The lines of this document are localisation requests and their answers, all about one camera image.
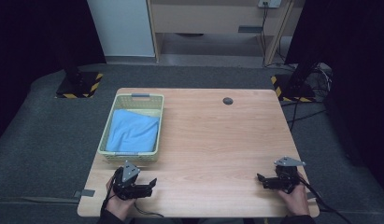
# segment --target hand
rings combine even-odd
[[[107,190],[109,190],[110,183],[112,182],[112,178],[107,181]],[[113,189],[110,191],[109,201],[107,202],[107,211],[111,214],[115,215],[121,220],[125,220],[127,218],[128,212],[135,203],[136,199],[122,200],[118,196],[115,195]]]
[[[305,185],[300,183],[291,194],[287,194],[282,190],[279,190],[277,193],[284,200],[293,216],[310,215]]]

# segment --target sleeve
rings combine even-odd
[[[97,224],[124,224],[124,222],[105,209],[102,211]]]
[[[280,224],[316,224],[311,216],[284,217]]]

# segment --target electrical outlet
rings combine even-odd
[[[279,7],[281,0],[259,0],[258,7],[264,7],[264,3],[266,3],[267,7]]]

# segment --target blue cloth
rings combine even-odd
[[[153,151],[159,120],[160,118],[136,114],[125,109],[115,110],[107,139],[107,151]]]

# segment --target black curtain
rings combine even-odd
[[[314,45],[333,70],[326,106],[339,139],[384,188],[384,1],[307,0],[286,62],[303,63]]]
[[[0,0],[0,136],[34,80],[105,62],[86,0]]]

